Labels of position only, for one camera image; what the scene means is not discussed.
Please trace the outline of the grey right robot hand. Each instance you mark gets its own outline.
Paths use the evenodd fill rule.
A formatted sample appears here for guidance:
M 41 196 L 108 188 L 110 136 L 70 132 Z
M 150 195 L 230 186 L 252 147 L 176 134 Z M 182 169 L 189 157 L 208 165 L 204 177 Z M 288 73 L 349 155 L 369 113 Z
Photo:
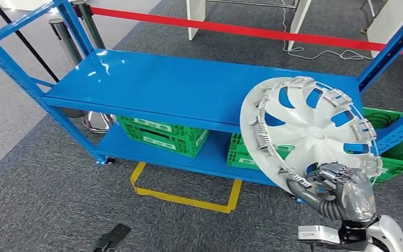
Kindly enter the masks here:
M 305 201 L 324 217 L 333 220 L 367 222 L 376 215 L 374 192 L 363 169 L 339 163 L 324 163 L 307 176 L 308 182 L 330 182 L 335 185 L 333 200 L 326 200 L 295 180 L 288 180 L 291 193 Z

